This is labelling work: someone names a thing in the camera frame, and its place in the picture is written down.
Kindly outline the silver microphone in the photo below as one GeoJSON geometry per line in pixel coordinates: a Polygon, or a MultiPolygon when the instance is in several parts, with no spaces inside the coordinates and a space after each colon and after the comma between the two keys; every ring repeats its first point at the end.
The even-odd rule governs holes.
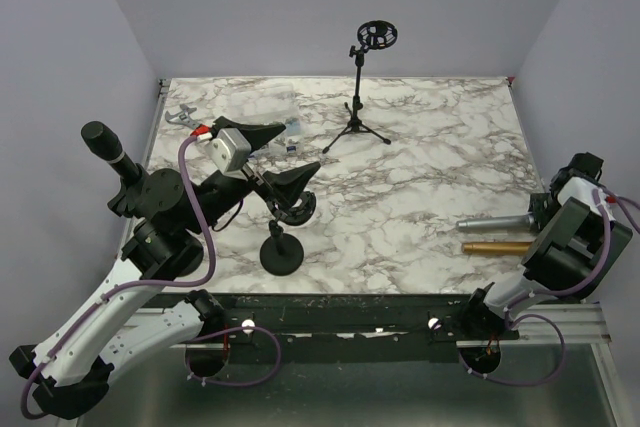
{"type": "Polygon", "coordinates": [[[457,221],[455,227],[461,232],[531,231],[535,228],[535,221],[531,214],[469,218],[457,221]]]}

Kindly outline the gold microphone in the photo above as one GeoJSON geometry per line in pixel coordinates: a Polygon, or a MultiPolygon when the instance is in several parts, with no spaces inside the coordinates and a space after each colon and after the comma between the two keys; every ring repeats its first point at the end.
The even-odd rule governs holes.
{"type": "Polygon", "coordinates": [[[531,245],[531,242],[467,242],[461,245],[461,252],[467,255],[523,256],[531,245]]]}

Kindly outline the black tripod microphone stand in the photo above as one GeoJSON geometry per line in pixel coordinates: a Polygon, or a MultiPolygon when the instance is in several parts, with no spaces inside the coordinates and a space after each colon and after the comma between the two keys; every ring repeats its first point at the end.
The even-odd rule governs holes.
{"type": "Polygon", "coordinates": [[[327,154],[340,138],[349,134],[368,133],[377,137],[385,145],[391,144],[390,139],[369,128],[360,119],[359,112],[363,109],[360,87],[365,55],[370,51],[381,51],[393,46],[398,39],[398,31],[391,22],[371,20],[357,29],[356,37],[358,45],[352,45],[349,50],[349,57],[354,59],[356,67],[354,95],[351,103],[344,103],[344,108],[349,113],[349,120],[345,128],[322,150],[323,154],[327,154]]]}

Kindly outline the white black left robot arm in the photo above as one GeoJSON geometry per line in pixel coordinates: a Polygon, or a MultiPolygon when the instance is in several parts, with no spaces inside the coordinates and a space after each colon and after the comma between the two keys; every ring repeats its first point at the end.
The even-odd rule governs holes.
{"type": "Polygon", "coordinates": [[[216,270],[214,228],[236,214],[244,199],[259,196],[271,213],[270,235],[260,250],[263,268],[276,275],[295,272],[304,257],[299,240],[284,232],[313,216],[316,197],[309,181],[312,162],[280,173],[251,168],[250,156],[284,131],[281,123],[248,125],[217,118],[196,127],[185,144],[200,143],[215,171],[193,182],[185,163],[148,172],[123,149],[104,123],[81,131],[89,150],[119,176],[109,209],[136,226],[102,283],[70,319],[46,340],[17,347],[10,356],[26,384],[24,417],[78,418],[94,408],[114,381],[145,357],[165,347],[214,340],[222,309],[193,273],[216,270]]]}

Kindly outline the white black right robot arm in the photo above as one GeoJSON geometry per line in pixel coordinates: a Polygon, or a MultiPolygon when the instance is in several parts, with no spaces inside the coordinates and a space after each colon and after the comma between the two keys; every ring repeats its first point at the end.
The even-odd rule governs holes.
{"type": "Polygon", "coordinates": [[[594,292],[633,237],[610,208],[600,183],[603,164],[589,152],[577,153],[545,193],[530,196],[529,217],[538,235],[518,273],[471,294],[459,315],[467,336],[499,335],[537,304],[582,300],[594,292]]]}

